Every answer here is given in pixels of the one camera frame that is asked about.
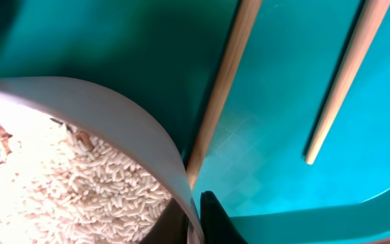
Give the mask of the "pink bowl with rice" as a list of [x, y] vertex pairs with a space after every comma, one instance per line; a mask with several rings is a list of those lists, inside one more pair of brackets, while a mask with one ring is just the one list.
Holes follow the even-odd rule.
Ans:
[[0, 243], [140, 243], [171, 199], [204, 243], [179, 151], [142, 107], [79, 79], [0, 79]]

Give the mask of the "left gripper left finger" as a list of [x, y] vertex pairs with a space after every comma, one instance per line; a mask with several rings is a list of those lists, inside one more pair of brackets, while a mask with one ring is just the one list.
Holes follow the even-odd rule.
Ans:
[[186, 244], [188, 217], [175, 199], [171, 199], [156, 224], [139, 244]]

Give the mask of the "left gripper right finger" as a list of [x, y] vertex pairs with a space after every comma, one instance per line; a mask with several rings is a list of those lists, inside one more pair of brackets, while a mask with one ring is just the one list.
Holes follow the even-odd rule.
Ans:
[[200, 196], [200, 221], [206, 244], [247, 244], [212, 191]]

